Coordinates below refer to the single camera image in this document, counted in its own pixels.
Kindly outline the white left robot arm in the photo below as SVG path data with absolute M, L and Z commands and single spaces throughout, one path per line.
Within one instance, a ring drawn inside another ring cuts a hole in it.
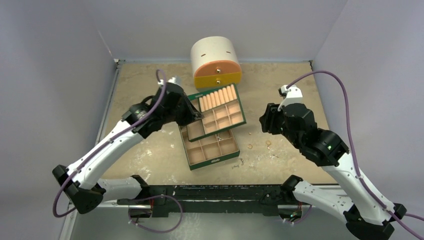
M 156 94 L 131 105 L 111 132 L 88 153 L 69 166 L 58 165 L 52 174 L 75 210 L 86 214 L 100 203 L 129 199 L 138 205 L 149 199 L 148 184 L 138 175 L 125 179 L 101 177 L 123 154 L 163 125 L 187 126 L 203 118 L 183 88 L 172 82 L 159 85 Z

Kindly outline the green jewelry tray insert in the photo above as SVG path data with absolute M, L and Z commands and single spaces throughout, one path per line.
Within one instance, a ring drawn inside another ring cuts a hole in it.
M 202 114 L 202 119 L 187 126 L 190 139 L 216 134 L 247 123 L 234 83 L 189 95 L 188 99 Z

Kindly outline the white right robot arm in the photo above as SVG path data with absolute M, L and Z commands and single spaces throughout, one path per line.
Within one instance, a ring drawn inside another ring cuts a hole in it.
M 283 135 L 302 156 L 327 172 L 346 193 L 338 196 L 315 187 L 296 175 L 283 184 L 280 196 L 288 204 L 296 200 L 311 204 L 345 224 L 359 240 L 387 240 L 394 232 L 392 222 L 407 212 L 400 203 L 382 195 L 365 174 L 356 172 L 353 155 L 333 131 L 318 128 L 314 113 L 302 103 L 278 110 L 268 103 L 259 118 L 262 131 Z

